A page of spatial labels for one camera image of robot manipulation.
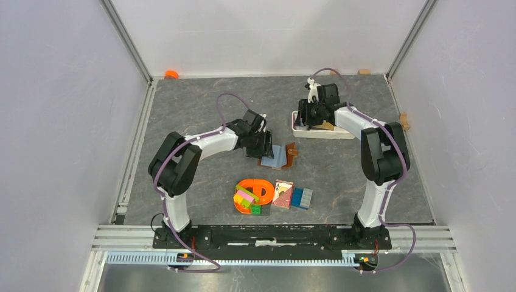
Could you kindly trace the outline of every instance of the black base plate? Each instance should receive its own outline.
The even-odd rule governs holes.
[[[219,260],[342,259],[343,249],[373,250],[375,240],[380,249],[392,248],[387,229],[378,237],[362,238],[357,243],[350,226],[335,224],[198,225],[181,231],[180,236],[189,246],[194,238],[197,251]],[[260,245],[264,241],[291,245]],[[183,248],[168,227],[156,229],[152,246],[155,249]]]

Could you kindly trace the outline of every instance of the blue cloth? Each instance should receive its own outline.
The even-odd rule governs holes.
[[[262,157],[262,165],[274,168],[281,168],[287,165],[287,149],[285,145],[273,145],[274,158]]]

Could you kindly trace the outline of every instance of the white container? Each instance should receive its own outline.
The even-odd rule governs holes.
[[[292,123],[290,126],[292,127],[292,133],[296,138],[316,138],[316,139],[353,139],[355,136],[351,135],[350,132],[335,127],[333,131],[330,130],[296,130],[294,128],[294,121],[296,120],[296,115],[298,111],[292,112]]]

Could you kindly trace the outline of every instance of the orange toy ramp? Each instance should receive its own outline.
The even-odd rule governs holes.
[[[272,202],[274,198],[274,186],[264,179],[244,179],[239,182],[239,186],[248,189],[260,198],[256,205],[265,205]],[[251,209],[246,209],[242,205],[234,203],[235,208],[242,214],[251,214]]]

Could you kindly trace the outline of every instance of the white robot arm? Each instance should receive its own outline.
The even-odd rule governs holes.
[[[158,189],[165,196],[167,213],[177,232],[190,224],[186,206],[186,190],[194,180],[197,164],[208,156],[219,152],[246,148],[246,155],[252,158],[274,157],[272,152],[272,131],[266,130],[265,115],[250,109],[242,119],[234,120],[215,131],[196,136],[182,136],[170,133],[148,167],[153,180],[166,157],[185,141],[193,140],[175,155],[165,166],[158,178]]]
[[[354,106],[340,102],[335,84],[320,85],[309,78],[305,87],[309,90],[309,96],[299,101],[295,127],[305,130],[323,122],[329,122],[361,140],[361,162],[367,182],[364,200],[355,216],[354,225],[362,230],[360,232],[362,234],[381,228],[379,216],[384,219],[385,209],[394,189],[394,186],[390,188],[388,186],[403,174],[400,158],[391,141],[377,125],[364,118],[367,117],[366,115],[360,113]],[[384,126],[393,136],[409,169],[410,159],[401,125],[397,122],[374,121]],[[385,195],[387,197],[382,210]]]

